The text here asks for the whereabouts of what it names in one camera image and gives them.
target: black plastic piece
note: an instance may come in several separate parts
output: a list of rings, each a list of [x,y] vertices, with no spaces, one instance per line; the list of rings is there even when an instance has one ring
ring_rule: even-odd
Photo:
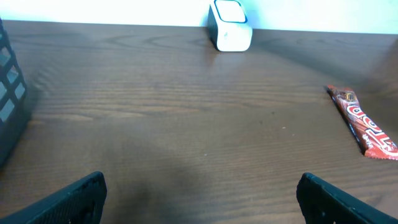
[[[106,198],[101,172],[94,172],[58,192],[0,220],[0,224],[98,224]]]
[[[298,183],[297,200],[307,224],[398,223],[397,219],[310,173],[304,173]]]

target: wood grain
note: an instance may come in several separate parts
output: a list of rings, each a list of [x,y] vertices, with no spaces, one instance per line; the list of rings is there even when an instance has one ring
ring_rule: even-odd
[[[255,30],[224,54],[202,28],[4,24],[33,119],[0,217],[94,170],[102,223],[303,223],[303,172],[397,216],[398,163],[363,157],[323,89],[353,87],[398,140],[394,35]]]

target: white device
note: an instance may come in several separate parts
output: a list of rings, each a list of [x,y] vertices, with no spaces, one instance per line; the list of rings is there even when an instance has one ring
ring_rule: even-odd
[[[235,0],[215,0],[207,20],[210,40],[222,52],[242,52],[249,48],[253,29],[242,5]]]

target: chocolate bar wrapper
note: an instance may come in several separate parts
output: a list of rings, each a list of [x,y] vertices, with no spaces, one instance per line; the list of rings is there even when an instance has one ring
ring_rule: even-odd
[[[398,147],[362,111],[352,89],[328,85],[327,90],[366,157],[398,160]]]

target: black object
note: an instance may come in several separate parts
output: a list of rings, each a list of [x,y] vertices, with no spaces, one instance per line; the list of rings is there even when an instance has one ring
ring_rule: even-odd
[[[106,198],[104,175],[94,172],[33,205],[0,220],[0,224],[98,224]]]
[[[297,200],[307,224],[398,223],[395,218],[310,173],[304,173],[298,183]]]
[[[25,97],[24,77],[0,19],[0,166],[30,119]]]

